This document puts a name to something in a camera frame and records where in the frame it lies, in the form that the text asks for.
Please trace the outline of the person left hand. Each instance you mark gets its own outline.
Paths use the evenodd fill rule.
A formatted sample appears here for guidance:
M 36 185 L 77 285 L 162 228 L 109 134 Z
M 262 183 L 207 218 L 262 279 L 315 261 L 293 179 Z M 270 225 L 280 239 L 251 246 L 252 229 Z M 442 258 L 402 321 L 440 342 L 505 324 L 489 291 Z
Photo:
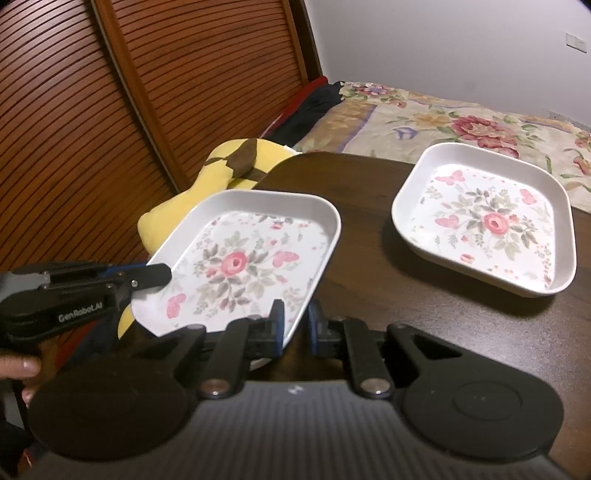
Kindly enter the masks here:
M 0 374 L 2 380 L 21 382 L 21 398 L 26 406 L 40 388 L 43 381 L 43 363 L 38 356 L 23 356 L 15 353 L 2 353 Z

